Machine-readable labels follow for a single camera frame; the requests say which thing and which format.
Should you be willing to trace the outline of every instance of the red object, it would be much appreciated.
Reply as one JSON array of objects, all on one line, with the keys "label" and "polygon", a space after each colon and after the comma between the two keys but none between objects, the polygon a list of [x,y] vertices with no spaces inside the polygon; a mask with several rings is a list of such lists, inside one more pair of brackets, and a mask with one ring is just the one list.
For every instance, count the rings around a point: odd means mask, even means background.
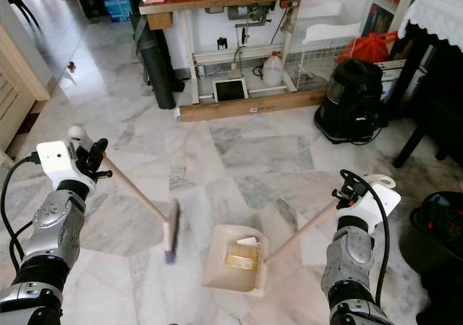
[{"label": "red object", "polygon": [[370,33],[368,37],[357,39],[354,49],[352,49],[352,42],[349,43],[342,51],[341,55],[339,55],[337,61],[343,62],[350,58],[361,59],[372,63],[388,61],[389,51],[386,44],[395,41],[397,38],[396,30],[379,35]]}]

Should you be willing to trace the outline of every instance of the wooden handle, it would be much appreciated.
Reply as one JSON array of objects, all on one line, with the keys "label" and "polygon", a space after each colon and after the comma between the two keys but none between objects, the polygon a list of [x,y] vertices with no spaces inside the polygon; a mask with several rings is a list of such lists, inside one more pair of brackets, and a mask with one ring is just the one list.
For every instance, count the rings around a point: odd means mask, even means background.
[{"label": "wooden handle", "polygon": [[285,250],[288,250],[296,241],[300,240],[303,235],[309,232],[311,229],[317,227],[322,221],[325,221],[328,217],[336,213],[336,205],[339,200],[331,201],[320,213],[317,214],[315,218],[310,220],[306,225],[304,225],[299,231],[297,231],[294,236],[289,238],[280,248],[275,250],[273,254],[267,257],[265,263],[269,263],[277,255],[283,253]]},{"label": "wooden handle", "polygon": [[137,196],[137,198],[140,200],[143,205],[145,205],[146,208],[148,208],[151,213],[156,215],[159,220],[161,220],[163,223],[167,223],[167,218],[157,209],[150,200],[146,198],[145,195],[142,194],[142,192],[138,189],[138,187],[130,181],[129,178],[126,177],[122,171],[117,168],[117,166],[111,161],[108,156],[105,154],[103,162],[106,164],[106,166],[113,171],[113,175],[115,175],[121,182],[123,182],[134,194]]}]

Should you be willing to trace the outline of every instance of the plastic jug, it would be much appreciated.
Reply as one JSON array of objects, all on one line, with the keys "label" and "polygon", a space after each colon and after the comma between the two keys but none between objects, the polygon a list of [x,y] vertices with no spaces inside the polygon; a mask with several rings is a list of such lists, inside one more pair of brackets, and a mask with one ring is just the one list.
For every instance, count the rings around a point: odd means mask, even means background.
[{"label": "plastic jug", "polygon": [[268,57],[266,61],[263,62],[263,82],[267,86],[277,86],[281,84],[283,65],[283,61],[280,59],[277,51],[272,52],[272,56]]}]

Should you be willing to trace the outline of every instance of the wall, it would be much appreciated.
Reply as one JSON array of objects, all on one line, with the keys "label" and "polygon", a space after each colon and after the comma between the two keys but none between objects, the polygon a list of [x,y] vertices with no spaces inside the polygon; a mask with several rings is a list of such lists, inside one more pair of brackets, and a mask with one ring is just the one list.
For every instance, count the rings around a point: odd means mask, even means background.
[{"label": "wall", "polygon": [[46,87],[53,75],[47,63],[45,63],[45,60],[29,39],[24,27],[17,19],[16,14],[7,0],[0,0],[0,23],[11,36],[32,70],[37,74],[39,80]]},{"label": "wall", "polygon": [[[326,1],[342,1],[355,20],[361,20],[366,8],[367,0],[304,0],[302,7],[323,3]],[[165,30],[167,43],[172,58],[174,69],[188,67],[186,51],[183,46],[181,29],[177,16],[174,13],[174,25],[172,28]],[[259,46],[270,43],[273,33],[275,32],[283,11],[276,6],[273,12],[270,12],[268,19],[272,22],[262,27],[250,28],[250,38],[248,46]],[[187,12],[188,27],[190,29],[190,41],[194,52],[212,52],[217,50],[216,40],[218,37],[227,38],[229,48],[237,47],[237,35],[235,23],[241,21],[229,21],[225,12],[222,14],[206,14],[204,9],[192,10]],[[278,32],[274,43],[283,43],[284,35]]]}]

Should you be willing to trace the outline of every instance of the dustpan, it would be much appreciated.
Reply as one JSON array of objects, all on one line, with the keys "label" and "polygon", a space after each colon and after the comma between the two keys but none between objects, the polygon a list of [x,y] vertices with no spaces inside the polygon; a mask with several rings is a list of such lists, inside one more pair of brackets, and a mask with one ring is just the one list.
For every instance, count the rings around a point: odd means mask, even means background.
[{"label": "dustpan", "polygon": [[[252,236],[257,237],[260,244],[256,270],[227,266],[225,258],[229,244]],[[267,267],[263,263],[266,247],[267,238],[256,229],[240,225],[216,226],[204,272],[203,286],[252,296],[263,295],[267,274]]]}]

